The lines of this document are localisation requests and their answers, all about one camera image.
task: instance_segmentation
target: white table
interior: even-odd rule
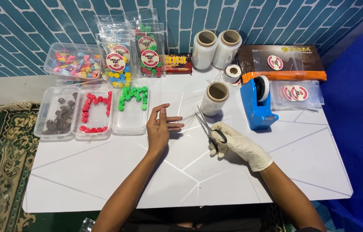
[[[149,181],[137,208],[272,202],[257,173],[236,154],[210,157],[207,137],[193,114],[209,76],[169,75],[148,79],[152,106],[170,103],[168,116],[183,116],[184,130],[169,141],[165,159]],[[271,130],[254,132],[247,123],[240,87],[230,88],[222,121],[257,142],[310,200],[353,194],[323,111],[280,111]],[[24,196],[29,213],[101,210],[139,163],[147,135],[111,135],[104,141],[41,142]]]

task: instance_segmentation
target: person's left hand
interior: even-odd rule
[[[183,119],[183,117],[167,117],[166,108],[170,104],[162,104],[154,107],[151,112],[150,118],[147,122],[147,135],[148,135],[148,151],[156,155],[161,155],[164,148],[169,142],[169,131],[181,131],[184,124],[172,124]]]

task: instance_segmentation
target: scissors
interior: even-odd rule
[[[200,114],[202,115],[202,119],[199,117],[199,115],[197,113],[195,113],[195,115],[196,115],[197,119],[199,120],[199,123],[202,126],[203,130],[205,130],[205,133],[207,134],[207,136],[209,138],[209,144],[213,144],[213,146],[216,150],[216,153],[217,153],[217,152],[219,152],[219,148],[217,147],[216,142],[213,139],[213,136],[211,135],[211,132],[216,131],[221,136],[221,138],[224,140],[224,141],[220,141],[221,143],[227,143],[227,138],[223,134],[223,132],[221,132],[220,130],[212,130],[209,127],[209,124],[207,124],[207,122],[205,121],[205,116],[203,115],[203,112],[200,109],[200,107],[197,106],[197,108],[199,108]]]

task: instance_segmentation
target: blue tape dispenser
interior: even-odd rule
[[[270,83],[266,76],[251,79],[240,88],[240,94],[251,130],[267,129],[279,119],[270,110]]]

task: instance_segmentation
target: hand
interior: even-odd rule
[[[251,139],[243,136],[230,126],[222,122],[216,122],[212,125],[211,129],[220,130],[227,138],[227,143],[223,144],[220,142],[223,141],[223,139],[217,132],[213,131],[211,133],[217,144],[217,147],[219,148],[220,158],[223,158],[224,155],[227,153],[227,150],[230,148],[233,152],[237,153],[243,160],[249,163],[250,168],[253,172],[264,170],[272,164],[273,158],[266,151],[264,151]],[[210,144],[210,148],[212,149],[210,155],[214,156],[216,154],[216,150],[214,149],[214,146],[212,144]]]
[[[170,104],[167,103],[154,107],[146,125],[148,151],[156,155],[161,155],[167,146],[170,137],[169,131],[181,131],[181,128],[184,127],[184,124],[171,123],[180,121],[183,117],[167,117],[166,108],[169,106]]]

